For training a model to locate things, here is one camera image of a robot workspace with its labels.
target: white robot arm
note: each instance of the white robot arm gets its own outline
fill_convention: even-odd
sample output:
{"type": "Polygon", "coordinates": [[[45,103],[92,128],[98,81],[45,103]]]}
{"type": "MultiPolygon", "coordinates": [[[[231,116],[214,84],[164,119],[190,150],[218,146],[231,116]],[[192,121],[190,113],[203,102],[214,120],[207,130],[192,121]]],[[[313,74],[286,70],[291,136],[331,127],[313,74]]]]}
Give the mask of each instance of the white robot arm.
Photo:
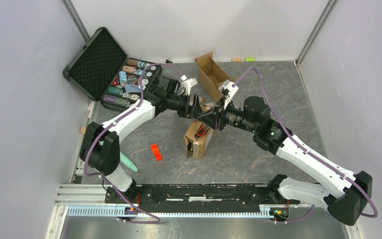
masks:
{"type": "Polygon", "coordinates": [[[183,81],[181,86],[186,86],[184,82],[189,83],[187,87],[184,87],[185,94],[178,95],[172,90],[167,92],[155,88],[153,91],[146,93],[147,95],[139,108],[136,108],[138,102],[132,105],[132,108],[136,108],[136,110],[119,123],[115,121],[126,112],[104,122],[102,125],[96,123],[89,125],[80,157],[83,159],[83,155],[89,149],[99,130],[110,127],[109,131],[111,133],[105,136],[105,143],[102,148],[94,149],[96,153],[92,154],[94,158],[89,165],[102,172],[120,191],[127,191],[133,180],[119,166],[119,159],[116,162],[116,158],[111,158],[112,163],[106,163],[111,155],[107,152],[119,150],[119,143],[139,125],[154,118],[166,109],[172,109],[177,111],[180,117],[199,119],[214,129],[223,130],[226,125],[231,125],[254,133],[253,141],[261,149],[293,163],[319,182],[319,184],[300,182],[285,175],[278,175],[269,186],[280,194],[279,197],[299,200],[322,207],[328,210],[337,220],[347,225],[355,224],[367,201],[346,178],[357,182],[371,196],[372,177],[369,174],[363,171],[354,174],[354,172],[331,162],[306,146],[296,135],[292,135],[293,140],[306,148],[303,151],[285,134],[280,124],[270,118],[270,108],[264,104],[263,98],[248,97],[244,101],[243,109],[235,108],[232,104],[232,98],[238,87],[233,86],[229,81],[219,87],[224,97],[213,109],[204,113],[198,102],[198,94],[194,95],[193,102],[190,104],[189,93],[191,87],[195,85],[195,79],[183,81]],[[308,155],[308,152],[316,155],[342,175],[345,175],[345,178],[308,155]]]}

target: gray floor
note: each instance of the gray floor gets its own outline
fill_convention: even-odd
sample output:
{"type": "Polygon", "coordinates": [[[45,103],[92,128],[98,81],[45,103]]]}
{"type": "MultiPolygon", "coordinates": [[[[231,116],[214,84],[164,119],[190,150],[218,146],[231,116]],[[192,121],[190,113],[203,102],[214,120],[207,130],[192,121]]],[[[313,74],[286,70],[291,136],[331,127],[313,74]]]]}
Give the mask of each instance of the gray floor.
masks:
{"type": "MultiPolygon", "coordinates": [[[[291,209],[291,219],[307,208],[291,209]]],[[[67,217],[62,239],[348,239],[345,226],[322,209],[306,219],[276,225],[267,219],[162,218],[160,224],[124,224],[113,217],[67,217]]]]}
{"type": "MultiPolygon", "coordinates": [[[[268,97],[283,121],[299,138],[320,153],[324,149],[314,123],[308,99],[293,62],[241,62],[220,63],[225,72],[238,78],[248,67],[260,69],[265,80],[268,97]]],[[[187,77],[198,79],[194,63],[173,64],[187,77]]],[[[164,73],[175,76],[166,68],[164,73]]],[[[193,87],[204,102],[210,97],[200,85],[193,87]]],[[[248,96],[262,96],[255,73],[249,73],[239,84],[234,104],[242,107],[248,96]]],[[[116,116],[98,105],[95,121],[101,123],[116,116]]],[[[175,112],[167,111],[144,123],[121,143],[124,152],[137,165],[138,173],[126,172],[137,183],[262,183],[276,174],[286,174],[296,180],[312,181],[299,168],[287,161],[258,148],[252,140],[253,134],[232,127],[226,127],[211,140],[202,160],[187,158],[184,133],[189,119],[179,118],[175,112]],[[150,149],[157,144],[163,156],[156,161],[150,149]]],[[[82,183],[101,183],[101,179],[84,177],[82,183]]]]}

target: teal handle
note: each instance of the teal handle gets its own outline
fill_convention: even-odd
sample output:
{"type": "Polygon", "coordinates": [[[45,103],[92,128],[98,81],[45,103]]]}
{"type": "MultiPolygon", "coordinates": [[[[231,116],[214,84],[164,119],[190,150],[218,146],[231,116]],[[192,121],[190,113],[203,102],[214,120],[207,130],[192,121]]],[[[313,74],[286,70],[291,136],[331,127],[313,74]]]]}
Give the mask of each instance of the teal handle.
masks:
{"type": "Polygon", "coordinates": [[[138,173],[138,168],[135,164],[129,159],[123,152],[119,152],[120,161],[129,169],[131,169],[134,173],[138,173]]]}

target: cardboard box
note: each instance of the cardboard box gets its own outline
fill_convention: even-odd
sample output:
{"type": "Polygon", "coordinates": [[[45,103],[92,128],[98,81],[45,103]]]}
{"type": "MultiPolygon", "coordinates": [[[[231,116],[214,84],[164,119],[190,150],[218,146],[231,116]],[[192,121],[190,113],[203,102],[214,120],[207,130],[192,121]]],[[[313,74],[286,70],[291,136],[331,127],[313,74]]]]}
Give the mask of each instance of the cardboard box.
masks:
{"type": "Polygon", "coordinates": [[[195,134],[202,124],[202,122],[194,119],[184,135],[187,157],[191,155],[193,158],[202,159],[211,138],[217,132],[217,130],[209,128],[205,135],[196,138],[195,134]]]}
{"type": "Polygon", "coordinates": [[[218,102],[222,98],[219,86],[226,80],[235,82],[235,78],[230,78],[222,68],[213,60],[213,52],[207,53],[195,59],[198,66],[198,82],[212,100],[218,102]]]}

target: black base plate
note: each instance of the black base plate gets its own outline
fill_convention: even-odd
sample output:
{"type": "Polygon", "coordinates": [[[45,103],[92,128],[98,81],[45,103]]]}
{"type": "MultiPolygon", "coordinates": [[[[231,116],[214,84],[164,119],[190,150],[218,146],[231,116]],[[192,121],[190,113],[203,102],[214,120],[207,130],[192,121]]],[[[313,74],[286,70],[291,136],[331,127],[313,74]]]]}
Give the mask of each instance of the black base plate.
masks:
{"type": "MultiPolygon", "coordinates": [[[[112,188],[108,193],[106,203],[124,203],[112,188]]],[[[125,195],[152,213],[259,212],[260,204],[287,203],[267,184],[142,184],[131,187],[125,195]]]]}

